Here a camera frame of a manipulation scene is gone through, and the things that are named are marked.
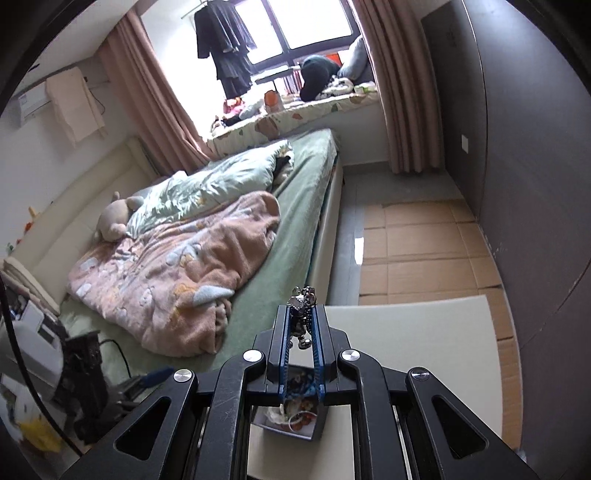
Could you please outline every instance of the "table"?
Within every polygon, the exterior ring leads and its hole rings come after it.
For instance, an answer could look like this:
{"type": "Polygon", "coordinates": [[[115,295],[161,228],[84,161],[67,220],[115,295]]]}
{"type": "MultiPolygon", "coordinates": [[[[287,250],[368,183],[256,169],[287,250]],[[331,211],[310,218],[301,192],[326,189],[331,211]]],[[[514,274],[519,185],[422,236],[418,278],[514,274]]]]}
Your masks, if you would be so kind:
{"type": "MultiPolygon", "coordinates": [[[[331,327],[383,366],[425,367],[497,435],[502,390],[496,337],[485,296],[413,304],[326,307],[331,327]]],[[[312,366],[292,349],[290,363],[312,366]]],[[[261,480],[353,480],[350,408],[330,407],[322,438],[293,439],[251,426],[248,474],[261,480]]]]}

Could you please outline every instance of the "cardboard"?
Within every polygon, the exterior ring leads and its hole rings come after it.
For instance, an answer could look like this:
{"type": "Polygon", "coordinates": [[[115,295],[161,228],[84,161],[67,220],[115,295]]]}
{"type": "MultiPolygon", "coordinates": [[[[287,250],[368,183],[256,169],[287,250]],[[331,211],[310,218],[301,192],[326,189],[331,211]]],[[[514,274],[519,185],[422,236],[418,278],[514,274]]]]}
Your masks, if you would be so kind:
{"type": "Polygon", "coordinates": [[[365,228],[383,228],[386,226],[386,216],[381,205],[369,205],[365,208],[365,228]]]}
{"type": "Polygon", "coordinates": [[[385,259],[387,257],[385,228],[366,230],[363,237],[365,238],[363,241],[364,259],[385,259]]]}
{"type": "Polygon", "coordinates": [[[359,294],[387,294],[388,293],[388,266],[361,265],[361,282],[359,294]]]}
{"type": "Polygon", "coordinates": [[[513,337],[513,322],[507,307],[505,291],[498,288],[482,288],[479,294],[486,295],[488,306],[491,309],[492,323],[495,327],[497,340],[504,340],[513,337]]]}
{"type": "Polygon", "coordinates": [[[397,203],[384,209],[386,225],[417,223],[455,223],[451,208],[445,202],[397,203]]]}
{"type": "Polygon", "coordinates": [[[449,299],[462,299],[464,297],[476,297],[480,295],[478,290],[458,291],[426,291],[421,293],[399,293],[388,295],[388,303],[415,303],[418,301],[436,301],[449,299]]]}
{"type": "Polygon", "coordinates": [[[456,223],[476,222],[474,215],[470,211],[470,207],[464,200],[450,200],[449,206],[456,223]]]}
{"type": "Polygon", "coordinates": [[[455,223],[389,226],[385,231],[390,262],[466,256],[466,248],[455,223]]]}
{"type": "Polygon", "coordinates": [[[467,258],[388,265],[388,293],[447,290],[476,290],[476,281],[467,258]]]}
{"type": "Polygon", "coordinates": [[[501,277],[492,257],[471,258],[470,263],[478,288],[497,287],[501,285],[501,277]]]}
{"type": "Polygon", "coordinates": [[[457,227],[462,235],[462,240],[464,240],[468,257],[487,257],[489,255],[488,247],[477,224],[459,223],[457,227]]]}
{"type": "Polygon", "coordinates": [[[503,388],[503,441],[511,448],[521,444],[522,397],[519,357],[514,338],[497,341],[503,388]]]}
{"type": "Polygon", "coordinates": [[[503,440],[521,442],[519,353],[501,277],[463,200],[365,209],[360,305],[415,303],[486,295],[498,341],[503,440]]]}

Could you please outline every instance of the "black clothing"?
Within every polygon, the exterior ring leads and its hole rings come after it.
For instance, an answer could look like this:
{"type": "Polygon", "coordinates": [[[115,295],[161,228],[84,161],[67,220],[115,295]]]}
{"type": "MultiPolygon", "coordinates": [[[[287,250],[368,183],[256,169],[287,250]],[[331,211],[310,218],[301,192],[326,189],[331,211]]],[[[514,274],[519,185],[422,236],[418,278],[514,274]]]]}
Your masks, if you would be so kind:
{"type": "Polygon", "coordinates": [[[223,0],[210,0],[195,12],[194,20],[198,58],[211,54],[226,98],[244,95],[252,86],[255,72],[247,55],[256,44],[236,7],[223,0]]]}
{"type": "Polygon", "coordinates": [[[301,64],[301,77],[304,86],[300,90],[300,98],[303,102],[311,102],[324,90],[333,75],[340,70],[335,61],[322,55],[310,55],[301,64]]]}

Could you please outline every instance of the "bed frame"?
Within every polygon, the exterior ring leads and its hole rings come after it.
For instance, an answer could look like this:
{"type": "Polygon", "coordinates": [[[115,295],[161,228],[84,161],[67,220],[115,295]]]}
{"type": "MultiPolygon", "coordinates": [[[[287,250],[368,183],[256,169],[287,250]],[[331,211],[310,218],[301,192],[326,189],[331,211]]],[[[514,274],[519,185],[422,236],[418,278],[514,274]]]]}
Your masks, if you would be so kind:
{"type": "MultiPolygon", "coordinates": [[[[35,220],[21,243],[4,259],[4,271],[29,288],[55,314],[66,296],[67,276],[90,247],[98,218],[113,192],[122,198],[146,188],[160,176],[139,139],[132,137],[76,179],[35,220]]],[[[309,283],[326,301],[335,249],[343,170],[336,164],[312,256],[309,283]]]]}

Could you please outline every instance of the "pink curtain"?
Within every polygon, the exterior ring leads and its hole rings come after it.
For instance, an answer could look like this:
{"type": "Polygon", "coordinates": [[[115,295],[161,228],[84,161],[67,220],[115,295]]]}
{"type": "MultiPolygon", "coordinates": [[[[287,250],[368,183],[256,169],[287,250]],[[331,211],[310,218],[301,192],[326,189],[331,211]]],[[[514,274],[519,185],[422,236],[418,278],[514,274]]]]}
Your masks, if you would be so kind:
{"type": "Polygon", "coordinates": [[[217,160],[176,98],[133,9],[109,33],[99,57],[115,95],[163,173],[192,173],[217,160]]]}
{"type": "Polygon", "coordinates": [[[443,167],[431,60],[409,0],[349,0],[365,38],[386,116],[394,173],[443,167]]]}

